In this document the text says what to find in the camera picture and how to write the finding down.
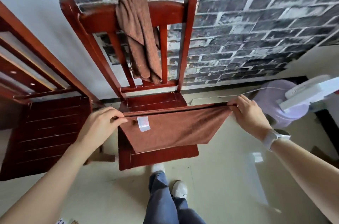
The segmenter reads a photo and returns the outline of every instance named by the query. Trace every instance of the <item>power cord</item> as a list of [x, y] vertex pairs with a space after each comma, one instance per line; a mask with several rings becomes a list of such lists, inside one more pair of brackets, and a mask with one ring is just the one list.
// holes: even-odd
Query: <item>power cord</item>
[[[252, 93], [252, 92], [254, 92], [254, 91], [258, 91], [258, 90], [261, 90], [261, 89], [268, 89], [268, 88], [273, 88], [273, 89], [279, 89], [279, 90], [287, 91], [286, 89], [282, 89], [282, 88], [279, 88], [279, 87], [261, 87], [261, 88], [257, 88], [257, 89], [254, 89], [254, 90], [245, 92], [245, 93], [243, 93], [243, 94], [248, 94], [248, 93]], [[196, 100], [196, 99], [210, 99], [210, 98], [220, 98], [220, 97], [237, 97], [237, 96], [240, 96], [240, 95], [241, 95], [241, 94], [233, 94], [233, 95], [222, 95], [222, 96], [219, 96], [219, 97], [193, 98], [193, 99], [189, 102], [189, 106], [192, 106], [193, 101]]]

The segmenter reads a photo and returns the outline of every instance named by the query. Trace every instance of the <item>tile floor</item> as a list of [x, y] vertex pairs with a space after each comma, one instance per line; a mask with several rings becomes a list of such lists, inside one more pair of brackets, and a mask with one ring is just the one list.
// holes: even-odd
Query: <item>tile floor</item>
[[[189, 102], [193, 98], [239, 94], [250, 89], [187, 94], [184, 98]], [[194, 104], [229, 99], [195, 100]], [[292, 140], [307, 150], [316, 145], [338, 158], [313, 113], [286, 129]], [[105, 151], [117, 151], [116, 134], [105, 143]], [[206, 223], [327, 223], [278, 159], [244, 132], [233, 116], [227, 118], [208, 145], [199, 145], [198, 157], [167, 162], [165, 168], [168, 180], [186, 182], [189, 206]], [[82, 167], [67, 196], [62, 217], [76, 219], [80, 224], [142, 223], [148, 201], [149, 172], [148, 167], [119, 171], [117, 163], [91, 163]], [[41, 176], [0, 182], [0, 214]]]

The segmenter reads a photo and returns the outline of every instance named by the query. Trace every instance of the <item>chair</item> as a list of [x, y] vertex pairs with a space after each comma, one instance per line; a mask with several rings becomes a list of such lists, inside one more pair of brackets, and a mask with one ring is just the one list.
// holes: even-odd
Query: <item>chair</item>
[[[189, 43], [193, 29], [197, 0], [185, 0], [184, 3], [172, 1], [149, 1], [151, 22], [159, 27], [162, 82], [157, 85], [143, 81], [136, 85], [129, 71], [126, 57], [122, 51], [117, 32], [120, 30], [115, 14], [115, 5], [100, 5], [81, 12], [74, 0], [60, 0], [63, 14], [82, 41], [86, 50], [104, 75], [117, 96], [121, 99], [122, 112], [165, 109], [187, 106], [180, 91], [183, 85]], [[179, 63], [176, 80], [168, 80], [167, 69], [167, 25], [182, 23]], [[114, 52], [122, 66], [129, 86], [122, 87], [114, 75], [110, 64], [105, 59], [93, 33], [106, 32]], [[130, 92], [145, 91], [157, 88], [176, 87], [175, 92], [128, 97]], [[198, 156], [197, 145], [172, 147], [146, 153], [135, 153], [121, 129], [118, 130], [119, 169]]]
[[1, 2], [0, 74], [0, 96], [23, 105], [0, 180], [46, 172], [103, 104]]

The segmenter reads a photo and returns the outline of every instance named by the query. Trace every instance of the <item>brick wall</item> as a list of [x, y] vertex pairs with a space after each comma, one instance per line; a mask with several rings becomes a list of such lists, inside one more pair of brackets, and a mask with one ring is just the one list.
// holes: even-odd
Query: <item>brick wall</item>
[[[81, 8], [116, 0], [76, 0]], [[339, 24], [339, 0], [199, 0], [185, 85], [273, 76]], [[176, 78], [181, 25], [168, 28], [170, 79]], [[106, 34], [112, 64], [118, 64]], [[124, 34], [119, 34], [126, 55]]]

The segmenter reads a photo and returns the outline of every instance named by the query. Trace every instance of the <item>blue pants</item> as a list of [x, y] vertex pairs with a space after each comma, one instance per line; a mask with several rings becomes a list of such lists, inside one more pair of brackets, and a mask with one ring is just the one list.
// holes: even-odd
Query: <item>blue pants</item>
[[206, 224], [184, 198], [171, 196], [165, 173], [150, 176], [150, 200], [143, 224]]

